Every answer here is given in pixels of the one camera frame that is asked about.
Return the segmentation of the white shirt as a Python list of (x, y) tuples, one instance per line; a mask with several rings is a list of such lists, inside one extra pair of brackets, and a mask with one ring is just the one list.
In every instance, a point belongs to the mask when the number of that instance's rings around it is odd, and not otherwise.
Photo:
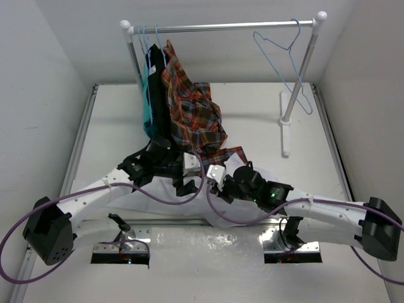
[[(162, 177), (155, 177), (152, 182), (144, 186), (143, 189), (152, 196), (164, 201), (180, 202), (191, 197), (190, 194), (184, 197), (176, 196), (172, 181)], [(222, 215), (233, 220), (251, 221), (266, 214), (253, 202), (235, 199), (231, 204), (228, 204), (213, 194), (210, 195), (210, 199), (213, 206), (222, 213)], [(107, 210), (114, 208), (130, 213), (131, 217), (134, 216), (135, 212), (140, 212), (163, 216), (204, 218), (214, 227), (225, 228), (235, 226), (234, 223), (220, 218), (210, 208), (206, 198), (206, 185), (203, 186), (203, 189), (195, 199), (184, 205), (165, 205), (136, 191), (127, 196), (112, 200), (112, 202), (105, 207)]]

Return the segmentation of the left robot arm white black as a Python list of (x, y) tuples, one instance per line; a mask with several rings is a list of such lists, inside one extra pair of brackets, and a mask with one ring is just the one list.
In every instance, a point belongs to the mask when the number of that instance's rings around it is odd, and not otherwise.
[(184, 182), (191, 172), (203, 173), (200, 156), (181, 151), (165, 139), (150, 140), (141, 150), (127, 156), (101, 179), (57, 201), (39, 199), (32, 210), (23, 238), (48, 266), (66, 260), (82, 236), (80, 223), (110, 202), (139, 191), (154, 177), (172, 180), (176, 195), (195, 198), (201, 191), (194, 181)]

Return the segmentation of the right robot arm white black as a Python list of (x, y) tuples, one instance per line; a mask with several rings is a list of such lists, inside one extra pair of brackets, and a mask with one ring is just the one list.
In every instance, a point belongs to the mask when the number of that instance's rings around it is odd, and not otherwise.
[(231, 175), (225, 167), (211, 165), (206, 177), (210, 193), (228, 204), (236, 199), (248, 201), (269, 217), (286, 217), (282, 237), (291, 247), (327, 242), (356, 247), (384, 261), (397, 259), (402, 220), (381, 198), (351, 202), (313, 196), (289, 184), (265, 180), (250, 164)]

